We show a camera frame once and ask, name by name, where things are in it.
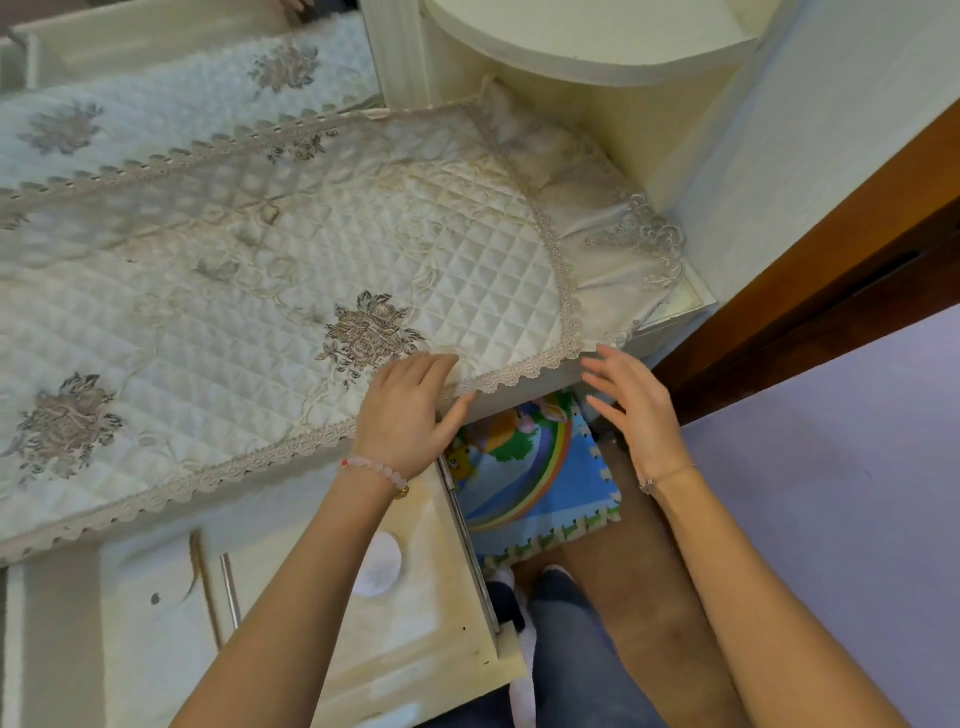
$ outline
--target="rainbow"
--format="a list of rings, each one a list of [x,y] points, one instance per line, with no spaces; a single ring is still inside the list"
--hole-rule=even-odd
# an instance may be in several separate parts
[[[467,514],[471,531],[486,531],[523,518],[550,490],[570,449],[573,418],[540,425],[540,445],[530,468],[514,482]]]

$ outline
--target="forearm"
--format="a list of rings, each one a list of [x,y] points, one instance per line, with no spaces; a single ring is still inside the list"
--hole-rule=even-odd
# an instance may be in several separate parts
[[[310,725],[350,592],[396,491],[373,471],[342,471],[173,728]]]
[[[696,471],[662,483],[658,502],[757,728],[907,725]]]

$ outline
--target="round shelf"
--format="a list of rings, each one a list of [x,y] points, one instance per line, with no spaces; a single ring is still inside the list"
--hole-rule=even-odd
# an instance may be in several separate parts
[[[726,0],[426,0],[447,33],[549,78],[652,85],[743,62],[757,38]]]

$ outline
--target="quilted white cover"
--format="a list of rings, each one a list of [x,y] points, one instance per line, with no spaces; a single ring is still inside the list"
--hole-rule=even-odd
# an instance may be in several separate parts
[[[122,167],[305,109],[363,108],[379,94],[363,16],[335,14],[283,38],[3,98],[0,187]]]
[[[454,378],[491,392],[622,338],[682,274],[682,232],[497,85],[197,146],[0,215],[8,561],[335,444],[390,358],[458,352]]]

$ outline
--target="thin bracelet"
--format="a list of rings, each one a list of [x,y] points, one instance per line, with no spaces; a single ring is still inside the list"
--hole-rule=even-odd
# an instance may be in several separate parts
[[[668,479],[668,478],[671,478],[671,477],[673,477],[674,475],[678,475],[678,474],[680,474],[680,473],[684,473],[684,472],[690,471],[690,470],[697,470],[697,466],[696,466],[695,463],[690,463],[689,465],[684,465],[682,468],[678,468],[678,469],[675,470],[673,473],[668,473],[668,474],[664,475],[663,477],[648,477],[648,478],[646,478],[645,480],[641,480],[641,481],[640,481],[640,490],[643,491],[643,492],[644,492],[645,494],[647,494],[648,496],[652,496],[652,495],[654,494],[654,489],[655,489],[658,485],[660,485],[664,480],[666,480],[666,479]]]
[[[369,468],[370,470],[377,471],[381,475],[385,475],[386,478],[396,486],[397,493],[394,500],[400,500],[402,497],[407,497],[407,495],[410,493],[410,484],[403,479],[403,475],[395,471],[393,468],[388,468],[383,463],[378,463],[375,460],[371,460],[369,457],[352,455],[340,463],[340,467]]]

